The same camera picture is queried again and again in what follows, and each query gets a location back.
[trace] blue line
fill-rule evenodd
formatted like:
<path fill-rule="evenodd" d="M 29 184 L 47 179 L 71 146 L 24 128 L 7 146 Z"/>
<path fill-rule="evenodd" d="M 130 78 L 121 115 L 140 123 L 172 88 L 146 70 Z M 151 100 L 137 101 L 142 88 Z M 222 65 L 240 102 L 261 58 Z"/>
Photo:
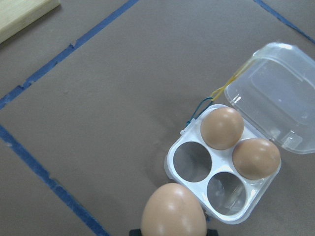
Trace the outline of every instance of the blue line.
<path fill-rule="evenodd" d="M 76 40 L 74 45 L 70 44 L 67 48 L 65 48 L 61 53 L 55 56 L 52 60 L 46 63 L 43 67 L 41 67 L 38 71 L 29 76 L 26 81 L 22 84 L 14 88 L 11 92 L 5 95 L 0 99 L 0 110 L 17 96 L 19 96 L 22 92 L 28 89 L 34 82 L 39 80 L 45 74 L 47 74 L 51 69 L 53 69 L 58 63 L 66 59 L 71 53 L 85 44 L 88 40 L 90 40 L 93 36 L 99 33 L 102 29 L 108 26 L 111 22 L 117 19 L 120 15 L 122 15 L 125 11 L 131 8 L 134 4 L 136 4 L 139 0 L 129 0 L 124 5 L 119 7 L 116 11 L 94 26 L 91 30 L 89 30 L 86 34 L 81 36 Z"/>
<path fill-rule="evenodd" d="M 268 4 L 264 3 L 262 0 L 253 0 L 254 2 L 258 3 L 262 8 L 264 8 L 266 11 L 277 17 L 282 23 L 286 24 L 287 26 L 293 28 L 297 32 L 299 32 L 301 35 L 306 37 L 309 41 L 315 44 L 315 39 L 304 33 L 301 29 L 299 29 L 295 24 L 290 22 L 288 19 L 283 17 L 279 12 L 272 9 Z"/>
<path fill-rule="evenodd" d="M 50 178 L 49 172 L 2 125 L 0 137 L 97 236 L 109 236 L 100 223 L 64 187 Z"/>

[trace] yellow string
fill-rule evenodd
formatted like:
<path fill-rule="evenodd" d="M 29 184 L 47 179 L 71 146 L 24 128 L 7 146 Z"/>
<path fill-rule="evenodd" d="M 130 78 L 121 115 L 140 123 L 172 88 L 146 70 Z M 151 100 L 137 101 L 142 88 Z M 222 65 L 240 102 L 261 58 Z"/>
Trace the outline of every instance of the yellow string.
<path fill-rule="evenodd" d="M 232 77 L 223 85 L 222 87 L 214 90 L 211 94 L 210 97 L 212 97 L 212 101 L 215 101 L 220 97 L 220 95 L 223 93 L 225 88 L 231 84 L 234 80 L 236 80 L 241 74 L 244 73 L 244 71 L 252 64 L 254 58 L 249 59 L 247 62 L 245 62 L 233 75 Z"/>

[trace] wood plank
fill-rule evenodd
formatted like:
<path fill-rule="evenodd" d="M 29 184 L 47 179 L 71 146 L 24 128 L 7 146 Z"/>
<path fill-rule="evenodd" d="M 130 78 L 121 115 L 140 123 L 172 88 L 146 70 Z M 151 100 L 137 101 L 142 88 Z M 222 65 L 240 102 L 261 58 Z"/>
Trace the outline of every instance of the wood plank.
<path fill-rule="evenodd" d="M 0 43 L 60 4 L 60 0 L 0 0 Z"/>

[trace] blue tape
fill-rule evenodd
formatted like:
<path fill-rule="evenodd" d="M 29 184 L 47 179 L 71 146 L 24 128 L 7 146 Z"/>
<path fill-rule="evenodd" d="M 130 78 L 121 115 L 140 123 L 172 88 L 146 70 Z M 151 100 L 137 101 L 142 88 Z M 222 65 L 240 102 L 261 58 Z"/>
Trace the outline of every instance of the blue tape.
<path fill-rule="evenodd" d="M 50 60 L 48 63 L 46 63 L 38 71 L 33 73 L 31 76 L 29 76 L 22 85 L 17 86 L 11 92 L 9 92 L 7 95 L 5 95 L 3 98 L 1 98 L 0 99 L 0 110 L 6 104 L 8 104 L 13 99 L 15 99 L 17 96 L 19 96 L 23 91 L 28 89 L 34 82 L 36 82 L 41 77 L 43 77 L 45 74 L 47 74 L 58 63 L 60 63 L 64 59 L 66 59 L 71 53 L 73 53 L 75 50 L 77 50 L 79 47 L 81 47 L 83 44 L 85 44 L 88 40 L 90 40 L 93 36 L 95 36 L 97 33 L 99 33 L 102 29 L 104 29 L 106 26 L 108 26 L 111 22 L 113 22 L 115 19 L 117 19 L 120 15 L 122 15 L 125 11 L 127 11 L 129 8 L 131 8 L 138 1 L 139 0 L 127 1 L 124 5 L 122 5 L 116 11 L 114 11 L 112 14 L 110 14 L 108 17 L 106 17 L 104 20 L 102 20 L 100 23 L 98 23 L 96 26 L 94 26 L 86 34 L 84 34 L 83 36 L 78 38 L 74 45 L 70 44 L 67 48 L 65 48 L 61 53 L 59 53 L 52 60 Z"/>
<path fill-rule="evenodd" d="M 97 236 L 109 236 L 100 223 L 64 187 L 50 178 L 49 172 L 1 125 L 0 137 Z"/>
<path fill-rule="evenodd" d="M 274 9 L 272 9 L 268 4 L 264 3 L 262 0 L 253 0 L 254 2 L 258 3 L 262 8 L 264 8 L 266 11 L 268 11 L 269 13 L 271 13 L 272 15 L 274 15 L 275 17 L 277 17 L 282 23 L 286 24 L 287 26 L 291 27 L 292 29 L 296 30 L 297 32 L 299 32 L 301 35 L 303 35 L 304 37 L 306 37 L 309 41 L 311 41 L 312 43 L 315 44 L 315 40 L 310 37 L 309 35 L 307 35 L 306 33 L 304 33 L 301 29 L 299 29 L 295 24 L 293 24 L 292 22 L 290 22 L 288 19 L 286 19 L 285 17 L 283 17 L 279 12 L 275 11 Z"/>

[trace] empty egg slot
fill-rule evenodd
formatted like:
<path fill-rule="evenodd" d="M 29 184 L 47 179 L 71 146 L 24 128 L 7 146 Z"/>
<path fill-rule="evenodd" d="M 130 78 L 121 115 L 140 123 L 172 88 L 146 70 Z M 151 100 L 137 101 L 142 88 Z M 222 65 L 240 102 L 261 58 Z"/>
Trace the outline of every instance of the empty egg slot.
<path fill-rule="evenodd" d="M 212 160 L 206 148 L 196 142 L 181 144 L 174 153 L 174 168 L 186 181 L 199 182 L 210 173 Z"/>
<path fill-rule="evenodd" d="M 246 202 L 244 184 L 229 172 L 217 173 L 210 179 L 207 196 L 211 206 L 223 215 L 237 214 Z"/>

